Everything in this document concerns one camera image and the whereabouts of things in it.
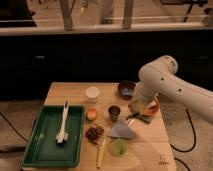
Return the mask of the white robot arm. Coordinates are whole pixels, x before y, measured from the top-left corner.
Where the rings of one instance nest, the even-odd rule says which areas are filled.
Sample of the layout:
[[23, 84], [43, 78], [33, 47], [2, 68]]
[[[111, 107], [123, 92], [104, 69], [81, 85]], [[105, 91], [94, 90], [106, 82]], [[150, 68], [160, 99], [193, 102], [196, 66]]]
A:
[[129, 104], [132, 113], [144, 113], [148, 105], [162, 94], [175, 100], [213, 125], [213, 92], [193, 85], [176, 76], [178, 63], [175, 58], [163, 55], [143, 65], [133, 97]]

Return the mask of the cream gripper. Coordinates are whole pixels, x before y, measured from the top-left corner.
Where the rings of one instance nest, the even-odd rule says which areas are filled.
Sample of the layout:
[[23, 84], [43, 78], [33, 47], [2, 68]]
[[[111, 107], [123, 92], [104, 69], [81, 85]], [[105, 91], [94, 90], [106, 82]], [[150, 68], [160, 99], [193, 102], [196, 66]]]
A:
[[148, 105], [151, 103], [150, 100], [141, 100], [136, 97], [133, 97], [128, 105], [131, 113], [143, 114], [147, 109]]

